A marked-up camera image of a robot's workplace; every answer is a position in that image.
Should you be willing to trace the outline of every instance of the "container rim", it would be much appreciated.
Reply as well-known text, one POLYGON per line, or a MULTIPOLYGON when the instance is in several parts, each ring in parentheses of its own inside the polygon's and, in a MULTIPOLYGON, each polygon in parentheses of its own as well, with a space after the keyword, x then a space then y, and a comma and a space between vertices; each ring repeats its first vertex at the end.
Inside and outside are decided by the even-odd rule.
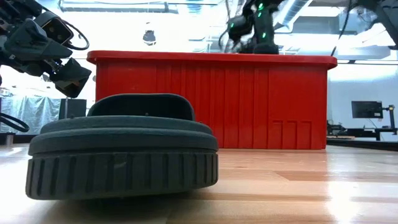
POLYGON ((94 50, 88 52, 87 61, 97 64, 100 61, 117 60, 163 60, 185 62, 263 62, 267 66, 313 66, 328 70, 337 67, 337 58, 315 55, 257 55, 257 54, 221 54, 221 53, 180 53, 180 52, 128 52, 112 50, 94 50))

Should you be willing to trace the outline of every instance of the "desk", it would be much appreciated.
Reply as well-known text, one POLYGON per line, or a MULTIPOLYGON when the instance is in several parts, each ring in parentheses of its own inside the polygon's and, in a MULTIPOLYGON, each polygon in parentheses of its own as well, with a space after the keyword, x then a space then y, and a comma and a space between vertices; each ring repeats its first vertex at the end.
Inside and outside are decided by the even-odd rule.
POLYGON ((86 202, 25 196, 26 145, 0 149, 0 223, 398 223, 398 153, 221 150, 220 180, 177 195, 86 202))
POLYGON ((346 133, 357 138, 376 138, 376 141, 380 141, 380 133, 394 134, 396 132, 396 128, 348 128, 346 133))

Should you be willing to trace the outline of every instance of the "black wire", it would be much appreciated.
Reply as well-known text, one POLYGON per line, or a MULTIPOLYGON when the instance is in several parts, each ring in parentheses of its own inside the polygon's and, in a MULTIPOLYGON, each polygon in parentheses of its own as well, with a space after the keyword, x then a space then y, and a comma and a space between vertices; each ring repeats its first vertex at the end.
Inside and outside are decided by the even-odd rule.
POLYGON ((225 48, 224 48, 224 53, 227 53, 229 50, 229 40, 227 41, 225 48))
MULTIPOLYGON (((228 4, 228 0, 225 0, 225 7, 226 7, 226 12, 227 12, 227 15, 228 15, 228 20, 230 20, 231 19, 231 12, 229 11, 230 9, 229 9, 229 4, 228 4)), ((222 39, 223 39, 223 37, 224 37, 224 35, 226 34, 228 32, 228 28, 220 35, 220 37, 218 38, 218 47, 220 48, 220 51, 223 49, 223 46, 222 46, 222 44, 221 44, 221 41, 222 41, 222 39)))
MULTIPOLYGON (((352 3, 353 3, 353 0, 349 0, 349 1, 348 1, 347 16, 346 16, 346 19, 345 19, 345 21, 344 21, 343 28, 342 28, 342 30, 341 30, 341 32, 340 32, 340 35, 338 36, 338 40, 337 40, 337 41, 339 41, 339 40, 341 39, 341 36, 344 34, 344 32, 345 32, 345 30, 346 30, 347 23, 348 23, 348 19, 349 19, 349 12, 352 10, 351 7, 353 6, 352 3)), ((335 45, 335 47, 334 47, 333 50, 331 51, 330 56, 334 56, 336 50, 337 50, 337 44, 335 45)))
POLYGON ((378 128, 370 118, 368 118, 368 120, 373 124, 373 126, 374 126, 375 128, 378 128))
MULTIPOLYGON (((48 11, 48 12, 51 12, 50 9, 47 9, 47 8, 44 7, 44 6, 43 6, 43 9, 46 10, 46 11, 48 11)), ((70 26, 72 29, 74 29, 75 31, 77 31, 77 32, 83 37, 83 39, 84 39, 85 42, 86 42, 86 46, 85 46, 85 47, 76 47, 76 46, 74 46, 74 45, 72 45, 72 44, 65 44, 65 46, 68 47, 68 48, 70 48, 70 49, 73 49, 73 50, 87 50, 87 49, 90 47, 90 42, 88 41, 87 37, 86 37, 79 29, 77 29, 74 25, 70 24, 68 21, 64 21, 63 19, 62 19, 62 21, 63 21, 64 23, 66 23, 66 25, 70 26)))
POLYGON ((223 32, 223 34, 220 35, 220 37, 218 38, 218 47, 220 48, 220 50, 223 48, 222 44, 221 44, 221 40, 224 37, 224 35, 227 33, 228 30, 225 30, 223 32))
POLYGON ((15 130, 23 132, 23 133, 28 132, 30 129, 29 125, 27 125, 25 122, 13 117, 13 116, 6 115, 4 113, 0 113, 0 122, 4 123, 5 125, 10 126, 11 128, 14 128, 15 130), (20 124, 20 126, 14 124, 13 122, 11 122, 9 120, 15 121, 15 123, 20 124))

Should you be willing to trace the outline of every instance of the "black robotic arm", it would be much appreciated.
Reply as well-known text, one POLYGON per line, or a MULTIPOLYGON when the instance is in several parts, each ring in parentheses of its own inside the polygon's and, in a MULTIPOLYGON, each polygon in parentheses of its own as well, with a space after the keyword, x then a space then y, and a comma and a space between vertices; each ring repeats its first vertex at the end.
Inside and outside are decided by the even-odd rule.
MULTIPOLYGON (((228 21, 227 32, 234 46, 241 43, 241 37, 254 29, 249 42, 242 44, 238 53, 278 54, 279 48, 274 42, 272 13, 284 0, 247 0, 240 16, 228 21)), ((397 0, 350 0, 348 10, 357 6, 365 7, 377 15, 377 21, 383 24, 396 46, 398 45, 398 1, 397 0)))
POLYGON ((35 0, 0 0, 0 65, 37 77, 48 73, 59 91, 77 97, 91 71, 73 58, 62 64, 72 55, 69 26, 35 0))

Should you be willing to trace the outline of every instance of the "red bin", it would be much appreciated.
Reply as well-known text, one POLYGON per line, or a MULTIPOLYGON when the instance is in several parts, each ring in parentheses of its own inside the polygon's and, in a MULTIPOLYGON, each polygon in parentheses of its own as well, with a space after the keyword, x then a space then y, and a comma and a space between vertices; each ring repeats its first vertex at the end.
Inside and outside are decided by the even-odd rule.
POLYGON ((334 57, 92 51, 96 100, 175 93, 220 148, 324 149, 327 71, 334 57))

